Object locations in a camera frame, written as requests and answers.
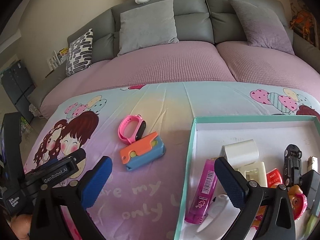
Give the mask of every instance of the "cartoon print sheet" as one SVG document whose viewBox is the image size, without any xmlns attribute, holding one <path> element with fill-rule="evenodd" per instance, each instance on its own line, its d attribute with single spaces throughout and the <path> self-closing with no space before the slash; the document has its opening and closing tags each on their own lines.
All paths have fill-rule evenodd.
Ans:
<svg viewBox="0 0 320 240">
<path fill-rule="evenodd" d="M 106 239 L 173 239 L 179 214 L 193 118 L 219 115 L 316 115 L 319 102 L 299 90 L 239 82 L 176 82 L 117 88 L 77 96 L 61 104 L 40 133 L 25 172 L 79 149 L 86 159 L 72 179 L 79 180 L 104 155 L 113 171 L 96 203 L 87 209 Z M 144 136 L 157 131 L 166 153 L 127 171 L 117 135 L 121 121 L 140 114 Z M 81 237 L 64 210 L 74 239 Z"/>
</svg>

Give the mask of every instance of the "white tape roll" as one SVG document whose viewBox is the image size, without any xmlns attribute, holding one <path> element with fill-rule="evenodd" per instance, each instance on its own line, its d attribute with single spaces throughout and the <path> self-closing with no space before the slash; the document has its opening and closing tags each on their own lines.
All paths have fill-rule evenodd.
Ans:
<svg viewBox="0 0 320 240">
<path fill-rule="evenodd" d="M 259 150 L 255 141 L 251 139 L 222 146 L 220 155 L 225 157 L 234 169 L 237 169 L 257 161 Z"/>
</svg>

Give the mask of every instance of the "blue gripper pad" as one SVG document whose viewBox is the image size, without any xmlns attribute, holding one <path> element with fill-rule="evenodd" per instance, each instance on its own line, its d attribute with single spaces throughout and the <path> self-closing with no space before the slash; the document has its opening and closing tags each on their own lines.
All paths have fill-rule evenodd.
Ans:
<svg viewBox="0 0 320 240">
<path fill-rule="evenodd" d="M 78 195 L 84 209 L 92 207 L 112 172 L 112 160 L 103 156 L 79 181 Z"/>
<path fill-rule="evenodd" d="M 214 171 L 235 208 L 243 209 L 249 188 L 247 180 L 224 157 L 215 160 Z"/>
</svg>

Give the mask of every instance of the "pink smartwatch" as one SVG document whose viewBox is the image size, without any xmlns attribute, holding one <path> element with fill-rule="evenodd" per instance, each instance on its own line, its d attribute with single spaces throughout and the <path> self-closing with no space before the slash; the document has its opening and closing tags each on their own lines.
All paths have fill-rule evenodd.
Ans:
<svg viewBox="0 0 320 240">
<path fill-rule="evenodd" d="M 138 125 L 135 128 L 132 136 L 130 138 L 127 138 L 124 136 L 124 130 L 128 126 L 129 123 L 132 121 L 137 121 Z M 118 128 L 118 136 L 120 140 L 125 144 L 132 144 L 135 141 L 138 141 L 142 138 L 142 135 L 144 133 L 144 130 L 146 129 L 146 121 L 144 121 L 141 117 L 141 115 L 128 115 L 126 118 L 123 119 L 121 122 L 119 128 Z"/>
</svg>

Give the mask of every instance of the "teal box edge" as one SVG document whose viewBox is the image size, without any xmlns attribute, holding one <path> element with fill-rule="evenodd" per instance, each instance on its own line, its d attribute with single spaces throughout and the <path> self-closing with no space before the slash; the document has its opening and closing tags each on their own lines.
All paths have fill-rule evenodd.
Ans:
<svg viewBox="0 0 320 240">
<path fill-rule="evenodd" d="M 188 182 L 190 174 L 191 157 L 196 133 L 197 123 L 237 123 L 237 122 L 294 122 L 294 121 L 313 121 L 320 134 L 320 122 L 316 116 L 311 115 L 230 115 L 230 116 L 200 116 L 195 117 L 192 122 L 188 153 L 186 160 L 186 171 L 183 183 L 183 192 L 180 203 L 179 218 L 173 240 L 179 240 L 181 234 L 184 213 L 186 211 L 186 201 L 188 192 Z"/>
</svg>

